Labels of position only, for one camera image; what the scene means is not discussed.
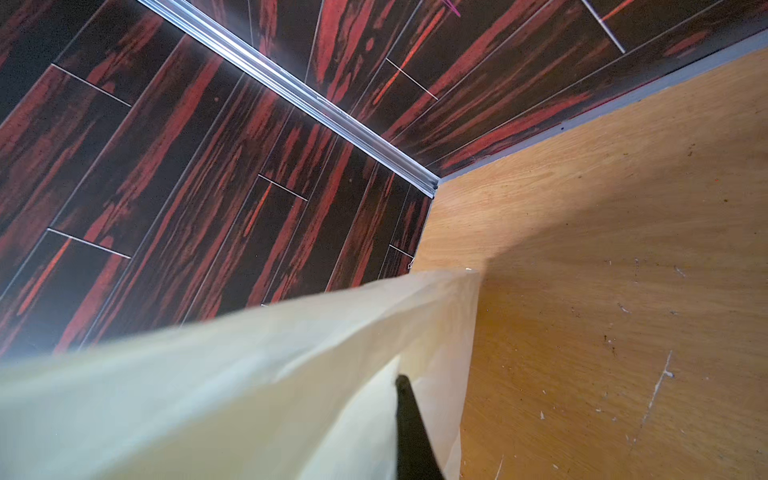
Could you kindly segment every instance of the plastic sheeting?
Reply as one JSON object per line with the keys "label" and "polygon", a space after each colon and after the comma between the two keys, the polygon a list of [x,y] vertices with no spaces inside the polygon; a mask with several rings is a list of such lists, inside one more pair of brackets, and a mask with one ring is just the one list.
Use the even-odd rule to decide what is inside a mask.
{"label": "plastic sheeting", "polygon": [[0,369],[0,478],[395,478],[399,373],[458,478],[478,287],[412,273]]}

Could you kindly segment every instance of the aluminum corner molding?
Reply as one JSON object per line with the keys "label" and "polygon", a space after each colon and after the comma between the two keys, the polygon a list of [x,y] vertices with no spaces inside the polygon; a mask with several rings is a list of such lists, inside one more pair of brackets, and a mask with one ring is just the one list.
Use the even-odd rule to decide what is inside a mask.
{"label": "aluminum corner molding", "polygon": [[138,0],[434,198],[439,178],[185,0]]}

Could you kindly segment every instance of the panel seam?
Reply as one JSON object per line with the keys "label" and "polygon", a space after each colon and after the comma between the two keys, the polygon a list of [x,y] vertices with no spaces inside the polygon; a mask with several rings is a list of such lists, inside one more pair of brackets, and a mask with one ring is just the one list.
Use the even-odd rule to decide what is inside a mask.
{"label": "panel seam", "polygon": [[608,37],[613,41],[614,44],[618,47],[619,51],[622,55],[627,53],[627,50],[624,48],[624,46],[618,41],[614,33],[611,31],[611,29],[608,27],[608,25],[603,22],[603,19],[600,18],[600,15],[592,8],[592,5],[590,5],[589,0],[581,0],[581,3],[584,4],[585,7],[587,7],[587,10],[592,14],[595,20],[598,21],[600,26],[605,30],[605,33],[608,35]]}
{"label": "panel seam", "polygon": [[389,244],[389,246],[390,246],[390,247],[392,247],[392,248],[394,248],[395,250],[399,251],[399,252],[400,252],[400,253],[402,253],[403,255],[405,255],[405,256],[407,256],[407,257],[411,257],[411,260],[413,260],[413,259],[415,258],[415,257],[414,257],[413,255],[411,255],[410,253],[406,253],[406,252],[404,252],[404,251],[400,250],[398,247],[395,247],[395,246],[394,246],[394,245],[392,245],[391,243]]}
{"label": "panel seam", "polygon": [[97,91],[100,91],[101,93],[107,95],[108,97],[112,98],[113,100],[117,100],[117,101],[119,101],[120,103],[122,103],[123,105],[125,105],[125,106],[127,106],[129,108],[133,107],[133,105],[129,104],[128,102],[123,101],[120,98],[115,97],[113,94],[109,93],[108,91],[104,90],[103,88],[97,87],[96,85],[92,84],[90,81],[87,81],[87,80],[84,80],[84,79],[78,77],[76,74],[72,73],[71,71],[65,70],[62,67],[59,67],[58,65],[56,65],[55,63],[52,63],[51,66],[53,68],[56,68],[57,70],[63,71],[65,74],[69,75],[70,77],[78,79],[79,81],[83,82],[84,84],[88,85],[89,87],[95,88]]}
{"label": "panel seam", "polygon": [[111,250],[111,249],[109,249],[109,248],[107,248],[107,247],[102,247],[101,245],[99,245],[99,244],[97,244],[97,243],[93,243],[93,242],[89,242],[89,241],[87,241],[87,240],[83,240],[83,239],[81,239],[81,238],[77,238],[77,237],[75,237],[74,235],[70,235],[69,233],[64,233],[64,232],[61,232],[61,231],[59,231],[59,230],[55,230],[55,229],[53,229],[53,228],[50,228],[50,227],[46,228],[46,229],[45,229],[45,231],[47,231],[47,232],[51,232],[51,233],[58,233],[59,235],[62,235],[63,237],[67,237],[67,238],[68,238],[68,239],[70,239],[70,240],[75,240],[75,241],[78,241],[78,242],[80,242],[80,243],[85,243],[86,245],[89,245],[89,246],[91,246],[91,247],[95,247],[95,248],[98,248],[99,250],[103,250],[103,251],[105,251],[105,252],[109,252],[109,253],[112,253],[112,254],[114,254],[114,255],[118,255],[118,256],[120,256],[120,257],[123,257],[123,258],[127,258],[127,259],[129,259],[129,260],[131,259],[131,258],[130,258],[128,255],[125,255],[125,254],[123,254],[123,253],[120,253],[120,252],[116,252],[116,251],[114,251],[114,250]]}
{"label": "panel seam", "polygon": [[440,99],[439,99],[439,98],[437,98],[435,95],[433,95],[431,91],[429,91],[429,90],[427,90],[426,88],[424,88],[424,85],[422,85],[422,84],[418,83],[418,82],[417,82],[417,81],[414,79],[414,77],[410,76],[409,74],[407,74],[407,73],[406,73],[406,71],[405,71],[405,70],[403,70],[402,68],[400,68],[400,67],[398,67],[397,65],[395,65],[395,62],[394,62],[394,61],[392,61],[392,60],[389,60],[389,57],[385,57],[385,58],[384,58],[384,60],[388,61],[388,62],[389,62],[389,63],[390,63],[390,64],[391,64],[393,67],[397,68],[397,71],[399,71],[400,73],[402,73],[402,74],[403,74],[403,75],[405,75],[406,77],[410,78],[410,79],[411,79],[411,81],[412,81],[413,83],[417,84],[417,85],[418,85],[418,86],[419,86],[419,87],[420,87],[420,88],[421,88],[423,91],[427,92],[427,93],[429,94],[429,96],[430,96],[430,97],[434,98],[434,99],[435,99],[435,100],[437,100],[437,101],[440,101]]}
{"label": "panel seam", "polygon": [[286,192],[288,192],[289,194],[295,195],[295,196],[297,196],[298,198],[300,198],[300,199],[304,200],[305,202],[308,202],[308,201],[309,201],[309,200],[307,200],[306,198],[304,198],[304,197],[302,197],[301,195],[299,195],[298,193],[296,193],[296,192],[294,192],[293,190],[289,189],[288,187],[284,187],[283,185],[280,185],[280,184],[278,184],[276,181],[274,181],[274,180],[270,180],[269,178],[267,178],[267,177],[264,177],[262,174],[258,174],[258,177],[260,177],[260,178],[263,178],[264,180],[266,180],[266,181],[270,182],[272,185],[277,185],[278,187],[282,188],[283,190],[285,190],[285,191],[286,191]]}

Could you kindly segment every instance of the dark red wood grain panel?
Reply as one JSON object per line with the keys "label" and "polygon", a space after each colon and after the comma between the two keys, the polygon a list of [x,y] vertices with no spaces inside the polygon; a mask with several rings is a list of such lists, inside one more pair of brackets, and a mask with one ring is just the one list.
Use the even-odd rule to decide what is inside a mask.
{"label": "dark red wood grain panel", "polygon": [[103,1],[0,2],[0,122]]}
{"label": "dark red wood grain panel", "polygon": [[328,151],[339,135],[294,109],[261,174],[288,190],[309,197]]}
{"label": "dark red wood grain panel", "polygon": [[397,228],[392,234],[391,244],[394,247],[408,255],[416,255],[416,247],[419,246],[419,240],[422,238],[422,230],[424,230],[431,205],[431,198],[424,195],[418,188],[410,187],[402,206]]}
{"label": "dark red wood grain panel", "polygon": [[411,270],[413,258],[405,255],[403,252],[390,247],[386,252],[382,271],[379,274],[380,279],[393,278],[395,276],[406,275]]}
{"label": "dark red wood grain panel", "polygon": [[691,18],[716,0],[623,0],[603,15],[618,41],[631,50]]}
{"label": "dark red wood grain panel", "polygon": [[306,83],[350,111],[418,0],[325,0]]}
{"label": "dark red wood grain panel", "polygon": [[434,96],[385,61],[350,114],[392,140],[435,102]]}
{"label": "dark red wood grain panel", "polygon": [[379,278],[409,186],[383,165],[376,166],[326,291]]}
{"label": "dark red wood grain panel", "polygon": [[376,165],[336,142],[264,303],[325,291]]}
{"label": "dark red wood grain panel", "polygon": [[553,0],[393,143],[432,163],[619,54],[581,0]]}
{"label": "dark red wood grain panel", "polygon": [[289,112],[277,94],[243,77],[88,341],[184,320]]}
{"label": "dark red wood grain panel", "polygon": [[0,127],[0,293],[127,113],[49,67]]}
{"label": "dark red wood grain panel", "polygon": [[185,36],[56,219],[57,230],[132,256],[240,76]]}
{"label": "dark red wood grain panel", "polygon": [[392,140],[485,60],[546,0],[464,0],[458,17],[442,2],[422,2],[353,115]]}
{"label": "dark red wood grain panel", "polygon": [[185,322],[259,306],[305,205],[306,201],[277,185],[257,180]]}
{"label": "dark red wood grain panel", "polygon": [[133,104],[182,35],[136,0],[108,0],[56,64]]}
{"label": "dark red wood grain panel", "polygon": [[205,15],[251,44],[248,0],[189,0]]}
{"label": "dark red wood grain panel", "polygon": [[389,59],[438,98],[485,60],[547,0],[422,2]]}
{"label": "dark red wood grain panel", "polygon": [[768,0],[723,0],[428,168],[441,177],[768,28]]}
{"label": "dark red wood grain panel", "polygon": [[0,299],[0,360],[77,347],[128,260],[46,232]]}
{"label": "dark red wood grain panel", "polygon": [[322,4],[322,0],[250,0],[253,46],[304,80]]}

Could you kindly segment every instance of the scratch mark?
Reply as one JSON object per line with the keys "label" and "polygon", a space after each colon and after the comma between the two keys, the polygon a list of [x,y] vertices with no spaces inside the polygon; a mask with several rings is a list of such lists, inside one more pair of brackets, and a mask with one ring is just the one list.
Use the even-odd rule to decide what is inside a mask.
{"label": "scratch mark", "polygon": [[443,3],[445,3],[448,8],[451,9],[451,12],[455,13],[457,17],[461,17],[462,14],[458,13],[458,9],[451,3],[451,0],[442,0]]}
{"label": "scratch mark", "polygon": [[670,350],[670,354],[667,355],[667,364],[664,365],[664,371],[661,373],[661,376],[659,377],[659,381],[656,382],[656,386],[654,387],[654,395],[650,398],[650,402],[648,403],[648,410],[646,410],[645,415],[643,415],[643,422],[642,425],[645,425],[645,420],[648,418],[648,415],[650,415],[650,408],[654,406],[654,400],[656,399],[656,395],[659,393],[659,388],[661,388],[661,382],[664,381],[664,377],[668,376],[670,378],[674,378],[674,374],[667,370],[670,365],[670,360],[672,359],[672,350]]}
{"label": "scratch mark", "polygon": [[502,473],[502,465],[504,465],[504,456],[502,455],[502,462],[498,464],[498,471],[496,472],[496,479],[498,480],[498,474]]}

